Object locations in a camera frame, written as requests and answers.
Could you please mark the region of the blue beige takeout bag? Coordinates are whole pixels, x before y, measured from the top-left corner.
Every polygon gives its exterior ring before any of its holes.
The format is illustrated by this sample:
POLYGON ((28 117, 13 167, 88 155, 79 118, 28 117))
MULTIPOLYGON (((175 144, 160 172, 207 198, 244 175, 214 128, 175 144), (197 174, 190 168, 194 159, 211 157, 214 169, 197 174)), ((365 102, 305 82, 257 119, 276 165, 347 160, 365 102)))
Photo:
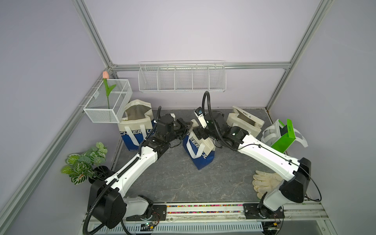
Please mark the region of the blue beige takeout bag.
POLYGON ((151 104, 139 99, 129 102, 118 124, 119 133, 129 151, 139 145, 153 128, 154 115, 151 104))

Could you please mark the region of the green and white takeout bag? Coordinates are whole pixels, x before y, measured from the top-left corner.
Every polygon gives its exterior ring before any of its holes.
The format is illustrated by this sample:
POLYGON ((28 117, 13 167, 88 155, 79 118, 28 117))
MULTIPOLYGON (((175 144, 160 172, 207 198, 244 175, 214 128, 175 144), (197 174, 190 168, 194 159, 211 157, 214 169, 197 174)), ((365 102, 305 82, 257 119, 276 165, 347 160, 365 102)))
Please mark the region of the green and white takeout bag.
POLYGON ((305 137, 294 128, 290 119, 287 119, 286 124, 278 119, 267 127, 262 133, 261 142, 281 153, 285 153, 294 142, 308 147, 305 137))

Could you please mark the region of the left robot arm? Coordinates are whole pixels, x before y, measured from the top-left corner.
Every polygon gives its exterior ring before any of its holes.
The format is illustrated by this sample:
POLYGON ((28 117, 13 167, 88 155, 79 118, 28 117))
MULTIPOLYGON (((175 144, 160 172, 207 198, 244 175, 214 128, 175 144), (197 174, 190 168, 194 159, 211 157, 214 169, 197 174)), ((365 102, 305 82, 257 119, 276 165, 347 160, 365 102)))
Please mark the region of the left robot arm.
POLYGON ((125 217, 151 219, 153 201, 143 195, 131 198, 126 194, 142 173, 171 147, 171 142, 185 138, 192 125, 191 121, 175 118, 172 114, 157 115, 137 154, 119 171, 92 183, 83 234, 93 235, 104 226, 112 229, 125 217))

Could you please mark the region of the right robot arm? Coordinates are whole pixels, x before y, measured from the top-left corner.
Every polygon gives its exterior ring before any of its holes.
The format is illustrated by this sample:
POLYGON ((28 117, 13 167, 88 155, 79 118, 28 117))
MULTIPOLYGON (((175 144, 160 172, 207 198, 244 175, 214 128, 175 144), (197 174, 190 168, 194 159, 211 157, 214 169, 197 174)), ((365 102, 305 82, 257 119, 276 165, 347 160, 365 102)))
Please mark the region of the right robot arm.
POLYGON ((308 185, 313 181, 310 175, 310 160, 298 160, 285 155, 257 140, 244 128, 226 124, 222 115, 213 114, 209 91, 204 93, 202 105, 196 109, 195 114, 200 122, 196 131, 199 137, 210 137, 232 151, 247 155, 281 177, 277 186, 267 190, 259 204, 249 210, 252 218, 269 218, 281 211, 288 202, 303 203, 308 185))

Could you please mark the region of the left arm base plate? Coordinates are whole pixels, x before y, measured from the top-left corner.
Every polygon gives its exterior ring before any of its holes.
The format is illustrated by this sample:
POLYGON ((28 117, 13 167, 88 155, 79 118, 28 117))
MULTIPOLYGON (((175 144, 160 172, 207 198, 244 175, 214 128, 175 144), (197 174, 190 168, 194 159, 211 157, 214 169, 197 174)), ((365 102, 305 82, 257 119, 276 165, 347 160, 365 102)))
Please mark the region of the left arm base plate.
POLYGON ((126 218, 126 221, 165 221, 167 216, 167 205, 154 205, 151 214, 147 215, 133 215, 126 218))

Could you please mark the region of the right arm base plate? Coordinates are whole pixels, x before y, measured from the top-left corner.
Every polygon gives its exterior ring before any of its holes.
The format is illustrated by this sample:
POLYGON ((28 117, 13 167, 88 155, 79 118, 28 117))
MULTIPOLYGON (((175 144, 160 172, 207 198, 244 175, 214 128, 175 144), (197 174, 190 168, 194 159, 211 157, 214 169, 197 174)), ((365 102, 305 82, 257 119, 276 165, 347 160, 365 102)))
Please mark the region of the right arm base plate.
POLYGON ((244 203, 243 209, 246 219, 285 218, 284 211, 281 207, 278 208, 276 211, 272 211, 260 203, 244 203))

